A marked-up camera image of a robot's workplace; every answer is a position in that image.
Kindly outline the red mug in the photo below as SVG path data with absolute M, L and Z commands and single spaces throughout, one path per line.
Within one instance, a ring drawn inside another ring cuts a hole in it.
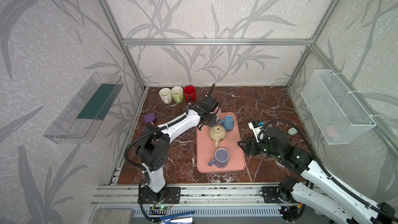
M 185 86 L 183 89 L 184 97 L 187 102 L 194 102 L 196 100 L 196 88 L 192 85 Z

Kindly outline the light green mug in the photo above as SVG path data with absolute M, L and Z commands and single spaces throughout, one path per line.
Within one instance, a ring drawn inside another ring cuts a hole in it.
M 173 100 L 180 104 L 184 100 L 184 93 L 182 87 L 173 87 L 171 90 Z

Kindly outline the pink plastic tray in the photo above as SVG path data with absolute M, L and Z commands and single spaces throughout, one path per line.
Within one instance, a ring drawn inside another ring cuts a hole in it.
M 240 138 L 237 118 L 234 113 L 221 113 L 220 119 L 233 118 L 233 130 L 215 146 L 210 138 L 210 127 L 197 130 L 197 168 L 201 173 L 241 171 L 246 167 L 245 155 L 238 146 Z

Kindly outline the white mug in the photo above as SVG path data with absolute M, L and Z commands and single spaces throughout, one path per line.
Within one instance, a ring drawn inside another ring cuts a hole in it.
M 168 105 L 168 104 L 171 104 L 171 102 L 172 102 L 172 100 L 173 100 L 172 91 L 171 91 L 170 88 L 162 88 L 162 89 L 159 91 L 159 96 L 160 96 L 162 102 L 163 102 L 164 104 L 167 104 L 167 105 Z

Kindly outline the lavender mug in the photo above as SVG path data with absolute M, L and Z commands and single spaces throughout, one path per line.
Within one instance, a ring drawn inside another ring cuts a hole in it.
M 229 163 L 230 154 L 225 148 L 219 148 L 215 151 L 214 158 L 208 163 L 210 167 L 225 168 Z

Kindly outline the pink mug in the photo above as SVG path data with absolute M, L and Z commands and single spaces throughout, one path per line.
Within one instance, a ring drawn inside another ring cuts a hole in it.
M 220 107 L 217 107 L 215 114 L 217 117 L 216 122 L 218 122 L 221 119 L 221 108 Z

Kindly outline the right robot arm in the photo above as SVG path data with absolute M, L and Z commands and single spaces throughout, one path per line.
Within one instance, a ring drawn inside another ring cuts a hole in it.
M 388 203 L 377 203 L 362 196 L 319 164 L 310 152 L 292 146 L 279 127 L 257 127 L 253 132 L 254 138 L 237 143 L 245 154 L 275 157 L 286 169 L 323 191 L 320 194 L 287 177 L 276 191 L 280 201 L 302 203 L 338 224 L 391 224 L 398 221 L 394 208 Z

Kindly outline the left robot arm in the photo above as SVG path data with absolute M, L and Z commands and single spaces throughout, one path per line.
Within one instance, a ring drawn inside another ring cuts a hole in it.
M 207 95 L 205 99 L 188 105 L 177 118 L 159 126 L 150 124 L 142 136 L 128 144 L 124 160 L 142 170 L 147 178 L 146 186 L 152 193 L 158 194 L 166 189 L 163 165 L 168 159 L 171 142 L 193 127 L 213 127 L 218 104 L 216 99 Z

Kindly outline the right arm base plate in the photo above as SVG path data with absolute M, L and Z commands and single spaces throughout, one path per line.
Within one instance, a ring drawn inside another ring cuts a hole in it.
M 280 203 L 277 193 L 278 187 L 264 186 L 261 188 L 260 196 L 262 196 L 264 203 Z

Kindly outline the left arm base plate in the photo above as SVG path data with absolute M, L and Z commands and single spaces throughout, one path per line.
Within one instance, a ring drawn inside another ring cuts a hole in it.
M 142 204 L 177 204 L 180 201 L 181 188 L 180 187 L 168 187 L 165 186 L 160 192 L 156 193 L 152 191 L 149 186 L 140 188 L 140 196 L 138 197 L 137 203 Z

